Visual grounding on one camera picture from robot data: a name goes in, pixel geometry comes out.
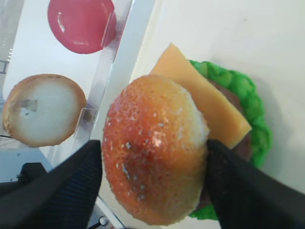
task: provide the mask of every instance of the top bun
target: top bun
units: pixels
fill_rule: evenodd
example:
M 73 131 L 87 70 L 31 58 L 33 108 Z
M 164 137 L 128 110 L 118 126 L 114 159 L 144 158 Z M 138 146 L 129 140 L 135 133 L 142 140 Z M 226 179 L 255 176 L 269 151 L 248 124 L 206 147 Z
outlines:
M 183 87 L 156 75 L 133 81 L 104 127 L 104 166 L 118 202 L 151 225 L 185 218 L 199 203 L 208 133 Z

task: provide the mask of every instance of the sesame seed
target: sesame seed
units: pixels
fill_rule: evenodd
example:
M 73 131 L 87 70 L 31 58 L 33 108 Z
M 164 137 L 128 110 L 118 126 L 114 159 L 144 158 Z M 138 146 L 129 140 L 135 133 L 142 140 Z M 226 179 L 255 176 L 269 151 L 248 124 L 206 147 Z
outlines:
M 183 110 L 182 107 L 180 107 L 180 109 L 176 112 L 176 114 L 177 115 L 181 114 L 182 110 Z
M 127 171 L 127 169 L 126 169 L 124 163 L 122 163 L 122 172 L 125 173 L 126 176 L 127 176 L 127 179 L 130 180 L 130 176 L 129 176 L 129 174 L 128 174 L 128 171 Z
M 178 130 L 178 140 L 182 139 L 183 137 L 183 127 L 181 126 Z
M 126 143 L 126 147 L 127 147 L 127 149 L 130 149 L 132 146 L 130 145 L 129 142 L 127 142 L 127 143 Z

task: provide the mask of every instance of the burger patty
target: burger patty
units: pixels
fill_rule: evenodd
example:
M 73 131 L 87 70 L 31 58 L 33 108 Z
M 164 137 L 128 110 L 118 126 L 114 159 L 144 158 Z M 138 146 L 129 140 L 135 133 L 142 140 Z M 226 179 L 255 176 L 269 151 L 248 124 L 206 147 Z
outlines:
M 244 115 L 244 110 L 240 104 L 239 98 L 228 89 L 220 86 L 216 82 L 209 80 L 229 101 L 232 103 L 240 113 Z M 243 140 L 232 150 L 235 154 L 239 155 L 246 161 L 250 161 L 252 157 L 252 148 L 251 148 L 251 132 L 249 132 Z M 200 202 L 196 210 L 202 209 L 211 204 L 210 197 L 207 193 L 206 188 L 204 187 L 200 196 Z

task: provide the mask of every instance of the clear acrylic holder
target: clear acrylic holder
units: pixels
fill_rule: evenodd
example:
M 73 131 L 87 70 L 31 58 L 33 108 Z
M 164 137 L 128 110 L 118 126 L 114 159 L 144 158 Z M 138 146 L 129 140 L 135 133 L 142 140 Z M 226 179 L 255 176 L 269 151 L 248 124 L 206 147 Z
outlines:
M 101 46 L 104 47 L 101 53 L 98 68 L 92 82 L 92 87 L 87 99 L 87 106 L 83 108 L 74 132 L 74 144 L 72 154 L 84 145 L 91 137 L 92 130 L 98 115 L 98 111 L 105 92 L 107 80 L 112 73 L 112 64 L 118 51 L 124 26 L 127 22 L 128 14 L 133 0 L 116 0 L 114 12 L 110 14 Z M 116 32 L 115 39 L 109 45 L 104 46 L 106 41 Z

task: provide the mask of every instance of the tomato slice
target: tomato slice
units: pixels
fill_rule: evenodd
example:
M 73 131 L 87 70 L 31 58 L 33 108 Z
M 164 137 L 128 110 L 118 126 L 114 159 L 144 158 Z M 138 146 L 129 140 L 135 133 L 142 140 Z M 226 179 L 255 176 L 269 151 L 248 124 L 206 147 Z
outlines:
M 111 0 L 51 0 L 48 7 L 50 28 L 67 49 L 79 54 L 102 50 L 108 18 L 114 12 Z M 115 15 L 104 46 L 115 39 Z

